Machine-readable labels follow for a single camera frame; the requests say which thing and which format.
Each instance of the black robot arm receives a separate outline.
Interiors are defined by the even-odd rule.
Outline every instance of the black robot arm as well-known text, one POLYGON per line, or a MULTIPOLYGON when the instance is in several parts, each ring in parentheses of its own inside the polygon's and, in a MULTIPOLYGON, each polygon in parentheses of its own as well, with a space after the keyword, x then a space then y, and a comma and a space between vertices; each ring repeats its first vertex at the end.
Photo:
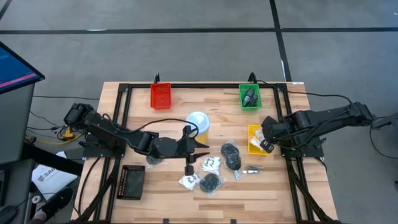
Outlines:
POLYGON ((207 153, 193 154, 196 147, 208 147, 199 144, 190 135, 196 131, 187 125, 183 128, 180 140, 176 141, 167 137, 159 138, 159 134, 150 131, 130 130, 124 128, 110 119, 101 116, 91 105, 74 103, 64 118, 65 124, 88 131, 98 139, 98 144, 109 150, 117 150, 120 142, 125 142, 139 154, 159 159, 183 158, 187 161, 185 175, 193 174, 190 165, 197 158, 207 153))
POLYGON ((282 149, 319 148, 318 137, 346 126, 369 126, 375 117, 366 105, 352 103, 325 111, 297 111, 281 122, 267 117, 261 124, 264 137, 282 149))

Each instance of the concrete floor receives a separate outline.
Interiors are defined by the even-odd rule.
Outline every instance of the concrete floor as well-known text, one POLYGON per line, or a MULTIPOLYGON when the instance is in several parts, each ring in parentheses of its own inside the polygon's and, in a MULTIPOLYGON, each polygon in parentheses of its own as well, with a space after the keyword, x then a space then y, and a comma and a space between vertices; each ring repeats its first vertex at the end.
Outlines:
MULTIPOLYGON (((276 5, 282 28, 398 27, 394 0, 276 0, 276 5)), ((266 0, 13 0, 0 21, 0 30, 273 26, 266 0)), ((398 111, 398 32, 284 33, 283 38, 292 80, 305 82, 307 91, 346 95, 377 116, 398 111)), ((170 81, 243 81, 250 72, 284 81, 273 32, 0 35, 0 41, 46 76, 36 84, 36 95, 97 98, 105 81, 151 81, 158 72, 170 81)), ((73 102, 35 98, 32 111, 62 124, 73 102)), ((311 96, 310 104, 325 110, 346 102, 311 96)), ((48 127, 33 116, 29 126, 48 127)), ((383 153, 398 157, 396 132, 388 127, 373 136, 383 153)), ((398 160, 377 154, 368 128, 345 128, 326 137, 339 219, 398 223, 398 160)), ((80 150, 69 150, 75 144, 43 148, 80 157, 80 150)), ((60 212, 56 221, 68 220, 71 210, 60 212)))

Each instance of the shoe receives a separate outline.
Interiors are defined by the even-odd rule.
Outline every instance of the shoe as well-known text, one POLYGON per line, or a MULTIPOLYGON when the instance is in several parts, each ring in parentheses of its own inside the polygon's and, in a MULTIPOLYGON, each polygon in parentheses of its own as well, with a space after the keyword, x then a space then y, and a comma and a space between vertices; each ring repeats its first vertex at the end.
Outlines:
POLYGON ((65 208, 65 206, 67 206, 72 200, 72 197, 73 190, 70 187, 64 188, 51 197, 50 200, 40 208, 47 215, 45 222, 53 217, 58 211, 65 208))

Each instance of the monitor screen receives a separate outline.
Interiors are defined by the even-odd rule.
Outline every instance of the monitor screen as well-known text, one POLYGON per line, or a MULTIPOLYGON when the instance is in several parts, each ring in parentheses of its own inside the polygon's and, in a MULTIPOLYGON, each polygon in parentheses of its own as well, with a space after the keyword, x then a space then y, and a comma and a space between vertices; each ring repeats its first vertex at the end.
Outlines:
POLYGON ((42 79, 41 73, 0 43, 0 94, 42 79))

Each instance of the wooden table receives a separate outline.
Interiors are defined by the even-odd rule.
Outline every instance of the wooden table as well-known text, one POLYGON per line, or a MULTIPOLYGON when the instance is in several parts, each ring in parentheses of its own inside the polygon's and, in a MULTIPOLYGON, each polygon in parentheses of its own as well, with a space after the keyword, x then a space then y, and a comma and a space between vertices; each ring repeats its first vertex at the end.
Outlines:
MULTIPOLYGON (((104 83, 98 105, 100 114, 113 115, 118 85, 118 82, 104 83)), ((305 91, 303 84, 288 83, 287 86, 291 91, 305 91)), ((280 98, 285 113, 281 93, 280 98)), ((289 98, 293 112, 309 109, 306 95, 290 94, 289 98)), ((199 187, 190 192, 180 185, 178 181, 184 175, 185 160, 169 159, 166 165, 147 168, 141 200, 114 201, 112 223, 161 223, 164 218, 169 218, 171 223, 229 223, 231 219, 237 219, 238 223, 294 223, 286 163, 280 155, 279 147, 275 147, 271 156, 247 154, 248 124, 261 124, 266 116, 277 117, 271 89, 261 88, 261 100, 261 109, 243 111, 239 106, 238 89, 174 88, 171 109, 154 110, 150 107, 150 89, 133 89, 127 128, 134 129, 149 121, 162 118, 185 119, 192 111, 204 111, 211 121, 208 135, 210 148, 196 149, 196 152, 210 151, 212 156, 219 156, 220 147, 232 139, 244 152, 243 165, 261 165, 265 170, 260 174, 246 175, 235 180, 233 173, 222 164, 220 173, 226 177, 226 182, 214 196, 209 198, 199 187)), ((120 110, 119 123, 122 112, 123 108, 120 110)), ((169 121, 152 124, 145 130, 159 132, 160 136, 179 139, 183 126, 183 123, 169 121)), ((88 159, 85 162, 78 195, 83 179, 94 160, 88 159)), ((201 158, 194 164, 195 171, 201 176, 206 175, 206 172, 200 169, 203 160, 204 158, 201 158)), ((90 204, 98 192, 103 161, 104 159, 101 159, 97 163, 88 178, 82 199, 82 210, 90 204)), ((144 156, 127 148, 121 165, 146 165, 146 160, 144 156)), ((310 193, 327 215, 337 219, 325 168, 312 158, 304 160, 304 168, 310 193)), ((108 193, 103 200, 101 218, 105 217, 108 193)), ((299 195, 305 218, 303 198, 301 194, 299 195)))

